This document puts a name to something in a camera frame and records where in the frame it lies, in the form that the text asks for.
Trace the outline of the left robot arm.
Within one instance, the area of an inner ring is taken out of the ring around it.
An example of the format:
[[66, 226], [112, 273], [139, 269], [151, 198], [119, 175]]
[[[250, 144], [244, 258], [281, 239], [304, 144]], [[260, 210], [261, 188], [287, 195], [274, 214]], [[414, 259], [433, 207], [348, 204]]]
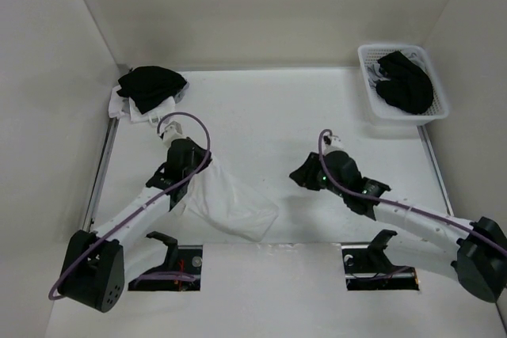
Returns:
[[151, 227], [182, 201], [192, 177], [211, 161], [209, 147], [190, 138], [173, 140], [165, 162], [130, 204], [95, 230], [72, 235], [48, 297], [69, 298], [107, 313], [124, 288], [145, 272], [153, 268], [172, 272], [177, 266], [177, 240]]

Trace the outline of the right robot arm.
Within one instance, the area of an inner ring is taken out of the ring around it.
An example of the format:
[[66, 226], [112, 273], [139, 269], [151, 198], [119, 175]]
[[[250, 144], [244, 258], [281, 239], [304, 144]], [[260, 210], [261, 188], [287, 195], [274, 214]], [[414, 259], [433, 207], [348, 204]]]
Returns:
[[377, 272], [424, 268], [489, 303], [506, 288], [506, 235], [494, 220], [439, 215], [397, 200], [387, 184], [363, 176], [343, 150], [311, 152], [289, 177], [301, 188], [332, 192], [353, 213], [393, 227], [367, 247], [369, 265]]

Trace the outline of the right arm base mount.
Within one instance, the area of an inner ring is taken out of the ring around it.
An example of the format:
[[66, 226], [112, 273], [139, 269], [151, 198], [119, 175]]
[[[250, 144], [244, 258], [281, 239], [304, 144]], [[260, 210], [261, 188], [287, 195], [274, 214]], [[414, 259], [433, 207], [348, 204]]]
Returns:
[[348, 291], [419, 291], [415, 269], [393, 265], [385, 253], [397, 233], [381, 230], [370, 242], [341, 246]]

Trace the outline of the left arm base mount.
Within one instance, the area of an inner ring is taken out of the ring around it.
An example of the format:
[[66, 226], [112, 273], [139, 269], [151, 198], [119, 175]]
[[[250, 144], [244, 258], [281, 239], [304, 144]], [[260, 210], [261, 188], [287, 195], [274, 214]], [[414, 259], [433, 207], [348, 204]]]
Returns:
[[199, 291], [204, 248], [180, 245], [176, 238], [151, 232], [129, 253], [125, 283], [129, 291]]

